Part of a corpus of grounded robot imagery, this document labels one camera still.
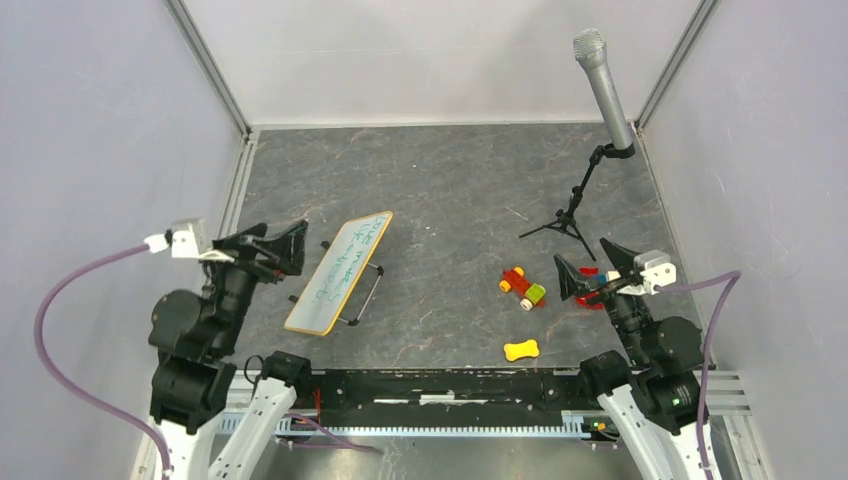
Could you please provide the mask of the yellow framed whiteboard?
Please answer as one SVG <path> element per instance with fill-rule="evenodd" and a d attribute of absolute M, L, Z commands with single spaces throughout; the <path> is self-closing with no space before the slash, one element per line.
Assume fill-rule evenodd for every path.
<path fill-rule="evenodd" d="M 394 213 L 383 211 L 346 221 L 331 241 L 324 241 L 324 256 L 304 290 L 292 295 L 293 309 L 284 322 L 288 331 L 325 336 L 336 323 L 359 325 L 385 270 L 372 257 L 387 231 Z M 351 295 L 366 269 L 376 277 L 356 315 L 342 316 Z"/>

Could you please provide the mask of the yellow bone shaped eraser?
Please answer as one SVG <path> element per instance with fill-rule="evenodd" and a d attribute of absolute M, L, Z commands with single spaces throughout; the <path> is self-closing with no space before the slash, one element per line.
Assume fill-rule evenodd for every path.
<path fill-rule="evenodd" d="M 540 356 L 540 348 L 535 339 L 528 339 L 517 343 L 505 343 L 503 345 L 503 353 L 505 359 L 513 363 L 519 360 L 538 358 Z"/>

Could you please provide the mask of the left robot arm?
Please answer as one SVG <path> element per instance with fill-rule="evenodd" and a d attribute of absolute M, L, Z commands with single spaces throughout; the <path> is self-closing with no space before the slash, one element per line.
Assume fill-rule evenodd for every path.
<path fill-rule="evenodd" d="M 150 415 L 164 451 L 159 470 L 167 479 L 249 479 L 283 416 L 314 394 L 308 359 L 280 351 L 266 357 L 251 401 L 229 441 L 211 453 L 223 421 L 237 367 L 233 354 L 259 284 L 299 276 L 305 263 L 308 223 L 299 220 L 276 235 L 258 223 L 212 239 L 200 219 L 176 222 L 148 238 L 152 251 L 169 250 L 200 263 L 202 293 L 174 290 L 152 314 L 148 343 L 159 365 L 152 378 Z"/>

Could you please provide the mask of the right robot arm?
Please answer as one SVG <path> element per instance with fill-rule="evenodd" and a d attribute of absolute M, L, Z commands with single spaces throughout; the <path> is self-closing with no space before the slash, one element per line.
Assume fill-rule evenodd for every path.
<path fill-rule="evenodd" d="M 643 478 L 720 478 L 705 380 L 695 374 L 706 365 L 701 330 L 680 316 L 657 320 L 645 302 L 676 282 L 676 266 L 659 250 L 601 245 L 614 267 L 602 279 L 554 257 L 561 298 L 602 305 L 624 348 L 580 363 L 580 400 L 609 416 Z"/>

